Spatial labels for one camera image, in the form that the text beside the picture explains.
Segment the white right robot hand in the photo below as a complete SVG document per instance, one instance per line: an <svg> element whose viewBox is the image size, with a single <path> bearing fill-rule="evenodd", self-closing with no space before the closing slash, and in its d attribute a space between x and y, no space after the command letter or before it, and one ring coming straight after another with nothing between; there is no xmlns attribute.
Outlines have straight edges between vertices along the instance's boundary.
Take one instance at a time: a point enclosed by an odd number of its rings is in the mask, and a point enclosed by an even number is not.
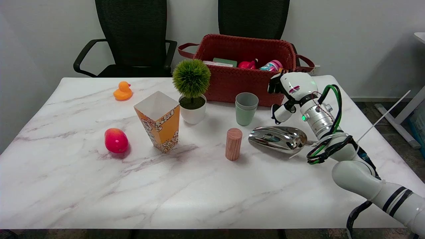
<svg viewBox="0 0 425 239"><path fill-rule="evenodd" d="M273 104L271 118L275 124L287 121L292 114L296 113L296 105L302 107L310 100L317 99L318 87L313 78L302 72L279 73L274 75L268 84L269 94L284 94L282 103Z"/></svg>

